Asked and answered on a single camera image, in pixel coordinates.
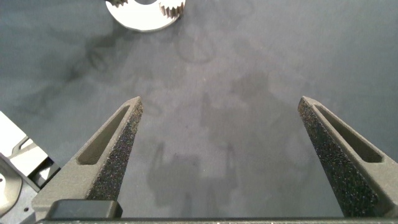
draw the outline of black plastic part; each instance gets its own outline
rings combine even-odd
[[[120,218],[123,210],[112,200],[59,200],[52,204],[46,219],[77,220]]]

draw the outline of gear teeth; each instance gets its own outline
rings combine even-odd
[[[184,10],[184,2],[181,2],[181,5],[177,6],[168,6],[163,5],[163,2],[159,3],[160,10],[162,11],[163,16],[167,16],[168,18],[175,18],[182,14]]]

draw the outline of gear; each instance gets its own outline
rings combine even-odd
[[[161,0],[159,3],[163,16],[172,19],[182,14],[184,6],[185,0]]]

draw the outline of gray table surface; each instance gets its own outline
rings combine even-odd
[[[0,110],[61,166],[142,97],[124,217],[342,216],[302,95],[398,160],[398,1],[187,0],[150,34],[99,0],[0,16]]]

